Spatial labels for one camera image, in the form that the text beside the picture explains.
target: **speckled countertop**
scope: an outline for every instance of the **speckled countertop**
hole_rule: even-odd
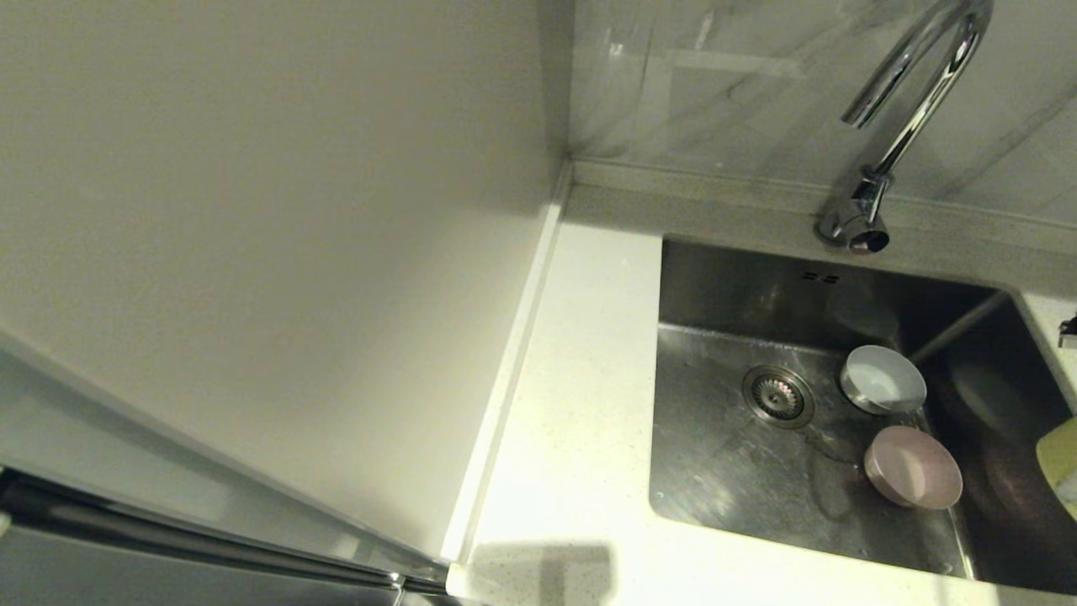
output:
[[[451,593],[492,606],[1077,604],[655,515],[648,479],[662,234],[836,258],[811,235],[808,214],[767,207],[766,195],[737,183],[696,183],[705,195],[694,198],[613,189],[602,181],[609,174],[600,177],[584,171],[558,232],[471,559],[453,565]],[[957,245],[910,221],[891,220],[892,249],[855,263],[1010,287],[1074,407],[1077,352],[1049,346],[1059,322],[1077,311],[1075,284],[1064,283],[1075,260],[1065,234],[1047,232],[1053,250],[1034,250],[1006,241],[1005,228],[993,237],[980,225],[988,237]]]

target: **white wall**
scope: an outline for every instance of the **white wall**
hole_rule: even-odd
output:
[[[5,3],[6,348],[436,553],[563,153],[551,19]]]
[[[844,191],[894,139],[951,34],[875,124],[839,117],[935,1],[579,0],[573,154]],[[1073,0],[995,2],[892,195],[1077,225],[1075,23]]]

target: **kitchen sink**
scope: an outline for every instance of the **kitchen sink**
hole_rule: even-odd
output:
[[[837,377],[859,346],[913,360],[915,413],[873,417]],[[968,283],[667,239],[651,504],[689,524],[943,575],[1077,593],[1077,522],[1036,463],[1072,417],[1013,299]],[[943,511],[880,495],[864,452],[931,433],[962,469]]]

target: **pink bowl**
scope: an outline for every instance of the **pink bowl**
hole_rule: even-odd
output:
[[[864,469],[884,497],[903,507],[946,509],[964,487],[950,451],[911,427],[880,432],[864,454]]]

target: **faucet handle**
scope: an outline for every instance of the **faucet handle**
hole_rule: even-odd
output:
[[[1059,349],[1077,350],[1077,316],[1059,326]]]

